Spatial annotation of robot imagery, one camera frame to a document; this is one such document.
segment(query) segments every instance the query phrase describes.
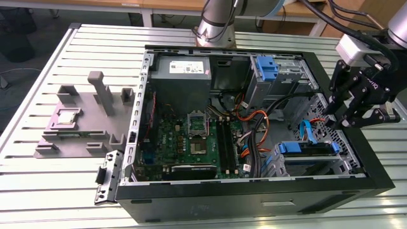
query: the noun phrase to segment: orange wire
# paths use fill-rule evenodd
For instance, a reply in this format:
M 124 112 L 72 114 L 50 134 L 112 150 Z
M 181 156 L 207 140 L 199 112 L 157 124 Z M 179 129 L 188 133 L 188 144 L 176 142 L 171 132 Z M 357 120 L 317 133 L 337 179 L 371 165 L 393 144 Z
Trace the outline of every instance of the orange wire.
M 313 118 L 313 119 L 309 120 L 309 123 L 313 123 L 313 122 L 317 122 L 317 121 L 324 122 L 325 119 L 324 118 Z
M 260 152 L 269 152 L 271 149 L 260 148 L 259 151 L 260 151 Z M 245 157 L 247 155 L 249 155 L 248 149 L 245 149 L 245 150 L 243 151 L 243 153 L 240 154 L 240 157 Z

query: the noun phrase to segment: blue plastic latch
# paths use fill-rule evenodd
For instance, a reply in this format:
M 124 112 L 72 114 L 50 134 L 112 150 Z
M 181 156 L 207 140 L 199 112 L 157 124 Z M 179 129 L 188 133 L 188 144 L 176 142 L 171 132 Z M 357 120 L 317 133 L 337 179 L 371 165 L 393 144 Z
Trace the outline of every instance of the blue plastic latch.
M 285 147 L 283 144 L 279 144 L 280 152 L 281 154 L 287 152 Z
M 287 153 L 300 153 L 300 147 L 297 142 L 284 142 L 283 143 Z
M 261 72 L 263 81 L 272 82 L 279 74 L 279 65 L 271 56 L 257 56 L 257 68 Z
M 336 142 L 332 142 L 332 149 L 333 149 L 333 151 L 335 151 L 335 153 L 339 153 L 340 152 L 340 146 L 339 146 L 339 144 L 336 143 Z
M 312 135 L 312 128 L 311 128 L 311 123 L 308 120 L 303 120 L 299 124 L 299 137 L 303 138 L 304 137 L 304 131 L 307 130 L 307 138 L 308 140 L 312 142 L 312 144 L 316 144 L 317 141 L 313 138 Z

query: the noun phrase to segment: metal table surface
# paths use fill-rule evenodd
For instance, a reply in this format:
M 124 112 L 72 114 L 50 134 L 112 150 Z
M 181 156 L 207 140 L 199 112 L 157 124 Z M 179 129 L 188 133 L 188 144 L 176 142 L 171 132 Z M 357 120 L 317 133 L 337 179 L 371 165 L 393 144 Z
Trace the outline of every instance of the metal table surface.
M 339 56 L 336 39 L 236 33 L 239 48 L 315 52 L 328 74 Z M 102 71 L 112 91 L 137 90 L 144 45 L 193 45 L 191 31 L 81 25 L 69 29 L 0 137 L 0 228 L 132 227 L 118 205 L 93 206 L 94 175 L 102 158 L 32 157 L 58 99 L 61 84 L 93 91 L 89 71 Z M 405 228 L 407 122 L 363 130 L 396 188 L 325 214 L 143 224 L 148 228 Z

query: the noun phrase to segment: label sticker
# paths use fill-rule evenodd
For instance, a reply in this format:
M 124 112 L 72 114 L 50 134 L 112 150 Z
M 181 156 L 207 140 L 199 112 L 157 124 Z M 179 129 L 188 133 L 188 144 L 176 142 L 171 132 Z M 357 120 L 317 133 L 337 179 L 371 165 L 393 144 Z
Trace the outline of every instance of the label sticker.
M 130 4 L 130 3 L 121 3 L 122 6 L 134 6 L 134 7 L 138 7 L 140 5 L 138 4 Z
M 251 166 L 248 164 L 243 165 L 243 171 L 249 172 Z
M 189 73 L 203 74 L 204 63 L 201 61 L 171 61 L 169 62 L 169 73 Z
M 240 105 L 247 109 L 248 104 L 244 101 L 241 101 Z

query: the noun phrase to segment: motherboard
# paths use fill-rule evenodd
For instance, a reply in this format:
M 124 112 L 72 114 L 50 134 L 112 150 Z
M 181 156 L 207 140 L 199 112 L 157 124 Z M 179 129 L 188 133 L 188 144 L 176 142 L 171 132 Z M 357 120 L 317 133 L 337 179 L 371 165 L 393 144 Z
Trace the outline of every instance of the motherboard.
M 205 115 L 201 115 L 204 120 L 192 117 L 159 121 L 156 147 L 149 152 L 145 148 L 143 150 L 144 165 L 137 167 L 138 179 L 167 180 L 165 174 L 173 174 L 169 172 L 173 169 L 208 170 L 208 178 L 215 175 L 211 179 L 244 177 L 235 144 L 241 135 L 241 123 L 205 118 Z

